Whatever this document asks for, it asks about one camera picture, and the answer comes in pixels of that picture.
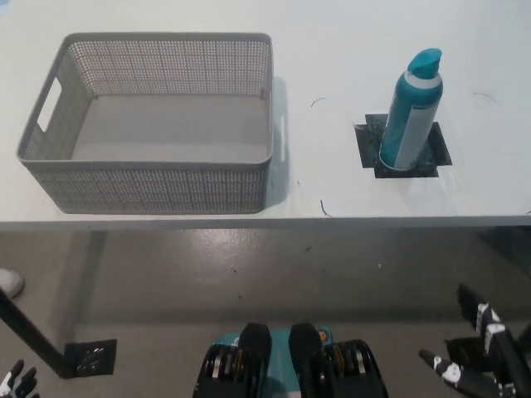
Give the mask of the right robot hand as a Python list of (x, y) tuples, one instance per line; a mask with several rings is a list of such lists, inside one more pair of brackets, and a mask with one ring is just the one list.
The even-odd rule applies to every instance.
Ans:
[(464, 397), (530, 396), (530, 327), (515, 337), (488, 300), (460, 283), (461, 317), (477, 333), (445, 341), (448, 358), (426, 349), (419, 357)]

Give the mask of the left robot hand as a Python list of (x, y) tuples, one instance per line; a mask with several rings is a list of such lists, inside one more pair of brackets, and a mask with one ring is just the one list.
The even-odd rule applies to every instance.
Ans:
[(37, 369), (33, 366), (24, 370), (25, 362), (19, 359), (1, 382), (1, 397), (40, 398), (37, 388)]

